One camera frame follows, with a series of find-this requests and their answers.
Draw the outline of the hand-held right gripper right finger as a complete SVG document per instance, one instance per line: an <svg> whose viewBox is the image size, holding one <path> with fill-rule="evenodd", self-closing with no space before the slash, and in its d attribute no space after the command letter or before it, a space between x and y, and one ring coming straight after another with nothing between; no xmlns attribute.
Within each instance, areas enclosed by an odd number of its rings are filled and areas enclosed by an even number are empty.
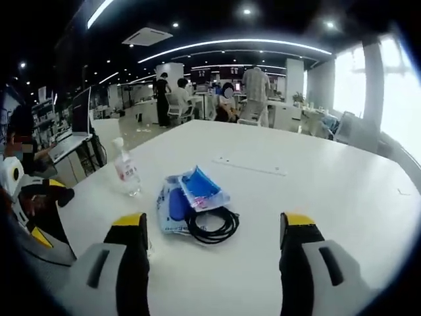
<svg viewBox="0 0 421 316"><path fill-rule="evenodd" d="M282 315L357 315L374 297L360 265L315 222L280 215Z"/></svg>

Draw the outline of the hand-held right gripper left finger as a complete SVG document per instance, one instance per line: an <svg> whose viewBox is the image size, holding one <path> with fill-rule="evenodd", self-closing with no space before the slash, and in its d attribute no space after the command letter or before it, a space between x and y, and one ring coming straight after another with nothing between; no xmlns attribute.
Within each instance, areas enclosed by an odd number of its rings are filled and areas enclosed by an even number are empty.
<svg viewBox="0 0 421 316"><path fill-rule="evenodd" d="M64 306L70 315L148 315L147 215L113 222L68 270Z"/></svg>

